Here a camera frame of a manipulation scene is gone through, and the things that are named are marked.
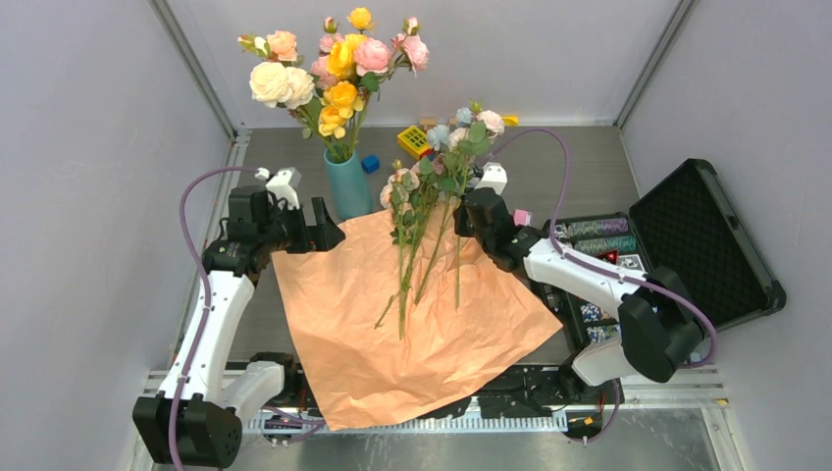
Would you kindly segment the teal ceramic vase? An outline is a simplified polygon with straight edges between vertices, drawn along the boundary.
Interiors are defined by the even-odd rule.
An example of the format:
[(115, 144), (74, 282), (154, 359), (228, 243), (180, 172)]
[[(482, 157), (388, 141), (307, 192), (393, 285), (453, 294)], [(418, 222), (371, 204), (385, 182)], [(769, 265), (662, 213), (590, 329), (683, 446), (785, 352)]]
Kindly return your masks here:
[(373, 200), (356, 154), (344, 162), (335, 162), (332, 157), (326, 150), (324, 161), (338, 217), (348, 220), (370, 214)]

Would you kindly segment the light blue flower stem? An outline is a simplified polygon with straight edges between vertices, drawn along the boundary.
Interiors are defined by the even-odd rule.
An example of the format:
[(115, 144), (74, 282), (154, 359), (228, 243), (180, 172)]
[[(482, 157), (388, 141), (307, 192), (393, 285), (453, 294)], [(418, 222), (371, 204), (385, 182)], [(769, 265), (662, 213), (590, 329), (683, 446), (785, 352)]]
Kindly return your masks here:
[(428, 283), (431, 274), (434, 272), (439, 258), (443, 253), (443, 238), (452, 219), (452, 208), (448, 205), (448, 197), (445, 190), (449, 184), (449, 179), (446, 176), (446, 170), (442, 160), (441, 140), (446, 137), (449, 128), (444, 126), (437, 126), (427, 132), (429, 143), (435, 150), (435, 157), (432, 160), (435, 169), (439, 174), (438, 190), (439, 195), (436, 201), (436, 206), (428, 220), (427, 230), (422, 239), (420, 249), (425, 250), (430, 255), (428, 262), (423, 270), (422, 277), (414, 292), (414, 302), (420, 303), (428, 288)]

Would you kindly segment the pale pink rose stem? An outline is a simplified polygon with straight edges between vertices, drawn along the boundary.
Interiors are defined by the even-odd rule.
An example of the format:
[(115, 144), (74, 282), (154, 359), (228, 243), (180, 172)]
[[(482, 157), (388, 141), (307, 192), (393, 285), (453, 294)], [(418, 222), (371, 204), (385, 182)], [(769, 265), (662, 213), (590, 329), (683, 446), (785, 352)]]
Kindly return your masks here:
[(462, 239), (468, 236), (463, 200), (469, 185), (477, 176), (476, 161), (488, 154), (494, 142), (505, 132), (503, 117), (486, 109), (481, 101), (470, 99), (467, 106), (459, 108), (449, 131), (441, 140), (442, 160), (449, 184), (445, 190), (448, 205), (452, 208), (453, 233), (455, 235), (455, 306), (461, 304), (461, 255)]

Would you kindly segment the peach wrapping paper sheet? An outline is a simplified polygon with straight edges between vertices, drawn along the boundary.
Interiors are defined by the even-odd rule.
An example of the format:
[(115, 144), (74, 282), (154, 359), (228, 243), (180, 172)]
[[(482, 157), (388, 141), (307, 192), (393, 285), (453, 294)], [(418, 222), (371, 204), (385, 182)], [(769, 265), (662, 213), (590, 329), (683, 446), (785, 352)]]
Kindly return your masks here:
[(328, 425), (393, 425), (474, 393), (561, 329), (472, 238), (428, 232), (415, 257), (388, 211), (326, 252), (272, 256), (290, 335)]

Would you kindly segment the yellow rose stems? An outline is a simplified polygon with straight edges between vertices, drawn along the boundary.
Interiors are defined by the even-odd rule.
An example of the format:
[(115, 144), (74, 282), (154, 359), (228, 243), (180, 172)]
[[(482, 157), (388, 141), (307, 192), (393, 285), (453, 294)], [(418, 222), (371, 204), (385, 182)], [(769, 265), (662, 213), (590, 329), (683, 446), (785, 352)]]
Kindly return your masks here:
[(352, 157), (358, 134), (366, 116), (368, 91), (360, 84), (354, 53), (367, 40), (366, 32), (374, 25), (365, 7), (353, 9), (346, 17), (354, 33), (342, 35), (338, 23), (324, 20), (324, 36), (319, 41), (318, 86), (322, 91), (322, 110), (318, 132), (329, 151), (328, 160), (344, 163)]

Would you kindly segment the cream white rose stems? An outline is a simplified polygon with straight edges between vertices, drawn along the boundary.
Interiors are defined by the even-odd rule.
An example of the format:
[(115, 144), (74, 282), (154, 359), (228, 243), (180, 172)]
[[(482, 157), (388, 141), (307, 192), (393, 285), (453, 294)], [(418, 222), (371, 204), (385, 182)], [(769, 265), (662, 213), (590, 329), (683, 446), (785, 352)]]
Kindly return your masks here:
[(321, 130), (324, 105), (316, 91), (316, 79), (307, 71), (278, 62), (262, 62), (249, 75), (252, 99), (268, 108), (282, 108), (319, 137), (329, 151), (329, 161), (339, 163), (342, 152), (334, 139)]

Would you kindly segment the paper flower bouquet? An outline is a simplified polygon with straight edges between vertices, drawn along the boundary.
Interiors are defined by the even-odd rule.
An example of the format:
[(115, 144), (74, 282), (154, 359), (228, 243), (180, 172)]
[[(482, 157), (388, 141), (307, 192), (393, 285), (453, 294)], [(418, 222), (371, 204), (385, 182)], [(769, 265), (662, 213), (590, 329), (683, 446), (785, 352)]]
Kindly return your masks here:
[(376, 323), (381, 327), (390, 308), (397, 303), (398, 338), (406, 330), (408, 298), (415, 271), (415, 259), (426, 233), (428, 220), (439, 195), (439, 174), (430, 157), (422, 158), (410, 168), (399, 166), (388, 178), (380, 194), (384, 209), (390, 211), (391, 242), (397, 247), (397, 291)]

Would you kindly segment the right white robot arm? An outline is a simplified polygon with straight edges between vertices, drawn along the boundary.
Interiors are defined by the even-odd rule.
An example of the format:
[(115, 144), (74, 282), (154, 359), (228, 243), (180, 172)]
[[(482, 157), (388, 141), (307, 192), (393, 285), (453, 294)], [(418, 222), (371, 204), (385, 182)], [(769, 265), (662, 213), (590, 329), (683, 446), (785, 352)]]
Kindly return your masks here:
[(712, 332), (680, 277), (666, 267), (648, 273), (618, 267), (542, 230), (518, 227), (490, 187), (469, 191), (462, 212), (469, 235), (500, 270), (572, 293), (617, 320), (618, 336), (590, 344), (563, 365), (560, 389), (573, 402), (587, 401), (620, 377), (668, 382)]

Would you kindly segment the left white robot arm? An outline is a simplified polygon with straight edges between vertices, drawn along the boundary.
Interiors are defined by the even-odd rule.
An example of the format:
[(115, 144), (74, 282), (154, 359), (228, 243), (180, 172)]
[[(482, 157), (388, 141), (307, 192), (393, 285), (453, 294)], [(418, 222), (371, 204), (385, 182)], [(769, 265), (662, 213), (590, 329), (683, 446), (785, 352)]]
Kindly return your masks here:
[(132, 410), (155, 463), (228, 468), (245, 423), (270, 400), (288, 406), (299, 398), (301, 382), (288, 371), (287, 354), (255, 360), (224, 383), (241, 315), (272, 254), (328, 251), (345, 239), (323, 198), (311, 200), (313, 224), (293, 198), (291, 190), (257, 185), (232, 190), (220, 236), (198, 258), (200, 301), (176, 361), (158, 391), (138, 398)]

